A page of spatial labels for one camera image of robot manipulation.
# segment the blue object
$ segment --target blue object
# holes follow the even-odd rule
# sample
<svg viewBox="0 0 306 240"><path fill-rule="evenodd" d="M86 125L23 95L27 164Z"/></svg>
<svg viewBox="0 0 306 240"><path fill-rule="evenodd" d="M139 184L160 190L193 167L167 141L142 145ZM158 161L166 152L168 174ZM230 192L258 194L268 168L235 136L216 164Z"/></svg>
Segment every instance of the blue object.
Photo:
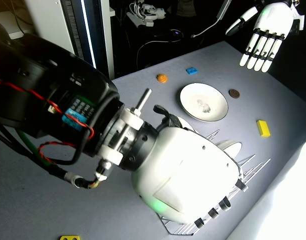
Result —
<svg viewBox="0 0 306 240"><path fill-rule="evenodd" d="M193 74L198 73L198 70L195 67L190 67L190 68L186 69L186 71L189 75L193 75Z"/></svg>
<svg viewBox="0 0 306 240"><path fill-rule="evenodd" d="M77 120L79 120L81 123L86 123L87 122L87 118L85 116L82 116L81 114L79 114L78 112L72 110L71 108L69 108L65 114L67 115L71 115L72 117L76 118ZM62 121L64 123L66 123L67 125L71 126L72 128L75 128L76 130L81 131L82 130L82 126L80 124L78 124L77 122L73 121L72 119L69 119L67 116L63 115L62 117Z"/></svg>

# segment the blue block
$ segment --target blue block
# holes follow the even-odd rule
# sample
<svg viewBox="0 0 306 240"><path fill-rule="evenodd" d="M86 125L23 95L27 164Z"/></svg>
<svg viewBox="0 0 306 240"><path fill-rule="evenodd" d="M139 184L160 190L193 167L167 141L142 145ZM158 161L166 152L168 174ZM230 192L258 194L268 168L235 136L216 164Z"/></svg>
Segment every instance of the blue block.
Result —
<svg viewBox="0 0 306 240"><path fill-rule="evenodd" d="M189 75L193 75L193 74L198 73L198 70L195 67L190 67L190 68L186 69L186 71Z"/></svg>

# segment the light strip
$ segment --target light strip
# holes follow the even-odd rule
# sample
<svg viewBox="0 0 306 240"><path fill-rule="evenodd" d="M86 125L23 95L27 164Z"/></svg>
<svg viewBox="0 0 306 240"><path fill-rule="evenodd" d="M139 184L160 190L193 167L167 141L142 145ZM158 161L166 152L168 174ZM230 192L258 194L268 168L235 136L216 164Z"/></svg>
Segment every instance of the light strip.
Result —
<svg viewBox="0 0 306 240"><path fill-rule="evenodd" d="M83 18L84 18L84 23L85 23L85 28L86 28L86 35L87 35L89 50L91 52L92 63L93 63L93 67L96 69L97 65L95 63L93 47L92 47L92 42L91 42L90 29L89 29L89 23L88 23L88 18L87 18L87 11L85 10L84 0L81 0L81 5L82 5L82 12L83 12Z"/></svg>

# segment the blue label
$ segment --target blue label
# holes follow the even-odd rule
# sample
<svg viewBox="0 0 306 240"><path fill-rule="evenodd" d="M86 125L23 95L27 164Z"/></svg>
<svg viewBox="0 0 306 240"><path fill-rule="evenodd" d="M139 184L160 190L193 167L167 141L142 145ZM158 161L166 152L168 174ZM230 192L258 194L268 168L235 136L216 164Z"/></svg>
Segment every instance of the blue label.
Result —
<svg viewBox="0 0 306 240"><path fill-rule="evenodd" d="M79 120L81 123L86 123L87 122L87 118L85 116L82 116L81 114L79 114L78 112L72 110L71 108L69 108L65 114L70 115L74 118L76 118L77 120ZM63 115L62 116L62 121L64 123L66 123L67 125L71 126L72 128L81 131L82 130L82 126L80 124L78 124L77 122L73 121L72 119L68 118L67 116Z"/></svg>

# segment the red wire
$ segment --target red wire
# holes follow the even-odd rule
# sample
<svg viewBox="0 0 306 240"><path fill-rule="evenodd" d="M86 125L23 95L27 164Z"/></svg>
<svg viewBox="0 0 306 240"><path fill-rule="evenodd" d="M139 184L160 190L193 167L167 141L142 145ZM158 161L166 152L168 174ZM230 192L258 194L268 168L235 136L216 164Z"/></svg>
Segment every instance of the red wire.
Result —
<svg viewBox="0 0 306 240"><path fill-rule="evenodd" d="M45 97L41 96L40 94L38 94L36 91L34 91L32 89L24 89L24 88L21 88L19 86L14 85L11 82L1 82L0 81L0 85L9 86L9 87L11 87L11 88L13 88L13 89L15 89L15 90L17 90L19 92L30 93L30 94L34 95L35 97L37 97L38 99L40 99L42 101L46 101L48 104L50 104L52 107L54 107L59 114L64 114L63 111L61 109L59 109L59 107L58 107L58 105L56 103L54 103L53 101L51 101L49 99L46 99ZM88 140L90 140L91 138L94 137L95 132L94 132L94 129L92 127L88 126L87 124L85 124L83 122L80 122L77 118L75 118L72 115L69 115L69 114L65 113L65 116L68 117L69 119L73 120L74 122L76 122L80 126L89 129L90 134L89 134ZM42 152L42 148L44 148L46 145L67 145L67 146L75 147L75 145L72 144L72 143L69 143L69 142L58 142L58 141L47 141L47 142L41 144L38 147L37 150L38 150L39 154L41 155L41 157L46 159L50 163L54 163L54 162L51 161L48 157L44 156L44 154Z"/></svg>

